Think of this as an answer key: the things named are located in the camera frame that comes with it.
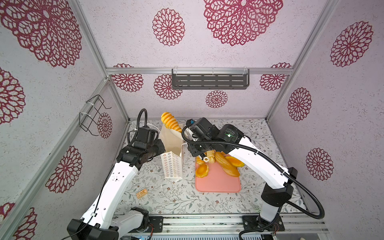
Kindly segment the white printed paper bag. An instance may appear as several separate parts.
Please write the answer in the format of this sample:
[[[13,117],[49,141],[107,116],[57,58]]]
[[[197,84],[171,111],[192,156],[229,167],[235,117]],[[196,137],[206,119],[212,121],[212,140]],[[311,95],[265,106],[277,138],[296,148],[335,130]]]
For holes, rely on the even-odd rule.
[[[160,155],[165,179],[183,178],[183,140],[181,133],[178,131],[167,129],[165,125],[160,130],[155,125],[149,124],[160,133],[160,140],[165,146],[165,152]]]

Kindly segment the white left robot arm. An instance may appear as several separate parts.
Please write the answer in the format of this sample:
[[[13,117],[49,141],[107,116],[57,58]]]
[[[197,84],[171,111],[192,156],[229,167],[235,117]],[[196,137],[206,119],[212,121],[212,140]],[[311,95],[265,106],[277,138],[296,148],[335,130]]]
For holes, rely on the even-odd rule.
[[[126,146],[119,152],[117,162],[103,184],[102,190],[79,220],[72,219],[67,231],[72,240],[119,240],[131,231],[151,231],[149,212],[134,207],[116,219],[113,218],[127,186],[138,174],[141,166],[165,153],[163,142],[152,145]]]

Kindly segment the long glazed fake bread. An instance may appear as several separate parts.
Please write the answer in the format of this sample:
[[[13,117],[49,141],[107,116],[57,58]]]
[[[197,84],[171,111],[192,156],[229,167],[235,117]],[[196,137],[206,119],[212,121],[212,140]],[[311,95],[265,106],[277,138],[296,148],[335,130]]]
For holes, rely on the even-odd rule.
[[[222,167],[223,171],[232,177],[239,177],[240,173],[238,169],[233,166],[225,157],[222,153],[220,152],[215,152],[215,160],[216,162],[219,163],[219,165]]]

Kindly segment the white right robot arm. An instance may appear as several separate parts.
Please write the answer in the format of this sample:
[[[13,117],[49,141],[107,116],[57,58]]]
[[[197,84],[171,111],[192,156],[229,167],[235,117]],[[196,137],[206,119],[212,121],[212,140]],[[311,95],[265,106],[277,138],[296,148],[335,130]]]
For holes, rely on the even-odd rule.
[[[292,197],[289,178],[296,177],[296,170],[269,160],[242,131],[230,124],[218,129],[205,118],[196,122],[190,120],[181,135],[193,157],[204,159],[209,152],[214,152],[216,163],[227,175],[237,178],[240,176],[238,169],[247,166],[262,177],[266,184],[260,218],[264,224],[276,221],[282,206]]]

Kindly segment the ridged yellow fake bread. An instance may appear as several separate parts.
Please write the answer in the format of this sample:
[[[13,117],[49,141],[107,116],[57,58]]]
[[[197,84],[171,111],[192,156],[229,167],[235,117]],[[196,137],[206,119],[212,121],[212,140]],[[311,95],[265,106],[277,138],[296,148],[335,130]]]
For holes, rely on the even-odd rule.
[[[161,116],[161,121],[165,125],[167,129],[177,131],[179,133],[182,132],[182,128],[180,127],[176,118],[169,112],[165,112]]]

